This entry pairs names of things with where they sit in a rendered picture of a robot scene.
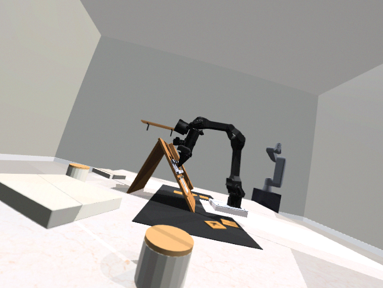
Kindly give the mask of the cream rectangular block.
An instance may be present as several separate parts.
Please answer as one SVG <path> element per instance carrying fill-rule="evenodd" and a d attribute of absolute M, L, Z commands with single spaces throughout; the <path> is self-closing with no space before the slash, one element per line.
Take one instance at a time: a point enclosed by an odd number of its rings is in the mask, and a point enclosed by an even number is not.
<path fill-rule="evenodd" d="M 112 171 L 110 169 L 93 168 L 92 172 L 99 174 L 108 179 L 126 179 L 126 175 Z"/>

